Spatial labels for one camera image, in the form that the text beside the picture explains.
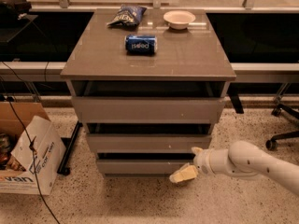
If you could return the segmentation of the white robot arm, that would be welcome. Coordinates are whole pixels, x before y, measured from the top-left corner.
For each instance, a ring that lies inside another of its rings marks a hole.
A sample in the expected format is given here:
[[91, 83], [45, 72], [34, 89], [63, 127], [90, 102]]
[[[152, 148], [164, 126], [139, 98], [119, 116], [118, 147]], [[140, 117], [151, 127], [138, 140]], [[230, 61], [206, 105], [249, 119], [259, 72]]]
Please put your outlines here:
[[299, 195], [299, 166], [277, 159], [252, 143], [236, 141], [225, 149], [193, 147], [193, 163], [186, 163], [169, 176], [172, 183], [195, 179], [201, 175], [227, 175], [254, 180], [261, 175]]

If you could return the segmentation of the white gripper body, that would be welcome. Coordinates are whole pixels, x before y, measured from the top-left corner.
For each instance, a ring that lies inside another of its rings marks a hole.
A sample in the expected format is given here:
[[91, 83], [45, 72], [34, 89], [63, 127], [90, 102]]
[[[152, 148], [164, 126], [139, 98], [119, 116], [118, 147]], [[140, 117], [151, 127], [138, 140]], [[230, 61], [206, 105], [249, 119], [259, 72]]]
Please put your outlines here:
[[227, 149], [203, 149], [195, 155], [193, 164], [202, 175], [231, 175], [233, 170]]

